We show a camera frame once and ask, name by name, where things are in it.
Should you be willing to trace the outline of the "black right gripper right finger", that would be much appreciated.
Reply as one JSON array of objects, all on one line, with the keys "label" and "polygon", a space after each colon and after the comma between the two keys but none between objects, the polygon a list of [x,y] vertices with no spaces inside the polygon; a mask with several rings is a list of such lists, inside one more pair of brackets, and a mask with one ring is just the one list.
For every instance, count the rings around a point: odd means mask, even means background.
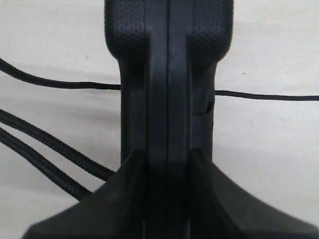
[{"label": "black right gripper right finger", "polygon": [[239,187],[201,149],[190,155],[193,239],[317,239],[316,226],[292,217]]}]

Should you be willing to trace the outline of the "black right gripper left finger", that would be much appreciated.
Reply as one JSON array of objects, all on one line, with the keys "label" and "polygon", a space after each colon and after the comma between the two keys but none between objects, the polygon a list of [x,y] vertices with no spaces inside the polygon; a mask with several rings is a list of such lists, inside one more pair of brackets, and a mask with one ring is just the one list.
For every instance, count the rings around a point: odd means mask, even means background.
[{"label": "black right gripper left finger", "polygon": [[141,239],[144,233],[146,157],[135,150],[98,190],[37,224],[25,239]]}]

